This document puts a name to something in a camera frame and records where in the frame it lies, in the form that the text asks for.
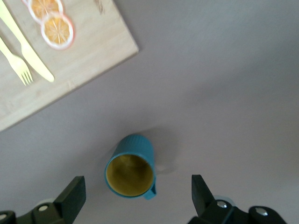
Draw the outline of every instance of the citrus segment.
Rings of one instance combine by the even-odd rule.
[[[62,13],[63,5],[60,0],[28,0],[28,9],[33,19],[41,23],[50,13]]]
[[[47,44],[58,50],[68,48],[74,38],[72,23],[63,14],[49,14],[42,21],[41,32]]]

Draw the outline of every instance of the yellow knife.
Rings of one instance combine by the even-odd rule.
[[[15,23],[13,17],[11,16],[8,8],[5,6],[3,0],[0,0],[0,18],[8,26],[8,28],[13,32],[15,37],[19,40],[21,44],[21,51],[26,59],[26,61],[34,68],[42,77],[47,79],[49,82],[54,81],[54,76],[43,64],[41,59],[37,56],[36,52],[32,49],[22,32],[20,31],[18,25]]]

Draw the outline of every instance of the metal bolt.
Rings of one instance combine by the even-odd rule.
[[[39,207],[38,210],[39,210],[39,211],[45,211],[47,208],[48,208],[47,205],[43,205],[43,206]]]
[[[226,209],[228,206],[223,201],[217,201],[217,205],[223,209]]]
[[[268,215],[267,211],[263,208],[256,208],[256,212],[258,214],[262,215],[262,216],[267,216]]]
[[[5,219],[6,216],[7,216],[7,214],[2,214],[2,215],[0,215],[0,220]]]

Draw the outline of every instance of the wooden cutting board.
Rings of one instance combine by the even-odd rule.
[[[67,50],[51,49],[40,26],[21,0],[4,0],[21,31],[55,77],[43,79],[28,64],[33,84],[24,86],[0,52],[0,131],[41,110],[138,52],[138,47],[112,0],[63,0],[75,29]],[[0,20],[0,36],[22,57],[21,46]]]

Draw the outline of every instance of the mug handle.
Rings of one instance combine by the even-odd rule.
[[[154,196],[156,196],[156,184],[154,183],[154,186],[149,189],[143,196],[146,200],[152,199]]]

